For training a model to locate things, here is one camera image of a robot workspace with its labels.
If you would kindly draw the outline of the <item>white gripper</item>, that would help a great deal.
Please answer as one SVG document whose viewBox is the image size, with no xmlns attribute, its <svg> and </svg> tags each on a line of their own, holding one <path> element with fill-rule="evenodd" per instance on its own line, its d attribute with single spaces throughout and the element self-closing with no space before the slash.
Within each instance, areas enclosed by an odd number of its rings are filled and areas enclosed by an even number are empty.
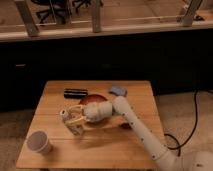
<svg viewBox="0 0 213 171">
<path fill-rule="evenodd" d="M 70 113 L 82 113 L 86 120 L 91 123 L 99 122 L 107 117 L 111 117 L 113 113 L 112 104 L 109 101 L 91 102 L 87 105 L 74 105 L 68 108 Z M 66 125 L 82 125 L 86 122 L 85 117 L 70 119 L 65 122 Z"/>
</svg>

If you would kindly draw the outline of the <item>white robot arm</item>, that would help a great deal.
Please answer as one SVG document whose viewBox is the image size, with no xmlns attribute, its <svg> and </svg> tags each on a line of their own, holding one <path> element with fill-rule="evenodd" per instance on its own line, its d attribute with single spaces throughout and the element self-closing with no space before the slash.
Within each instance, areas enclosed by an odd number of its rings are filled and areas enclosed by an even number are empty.
<svg viewBox="0 0 213 171">
<path fill-rule="evenodd" d="M 161 171 L 213 171 L 212 152 L 198 151 L 175 156 L 139 119 L 123 96 L 117 96 L 112 102 L 90 102 L 86 105 L 71 106 L 68 111 L 70 115 L 75 114 L 65 122 L 68 127 L 76 127 L 85 122 L 98 122 L 113 115 L 122 116 Z"/>
</svg>

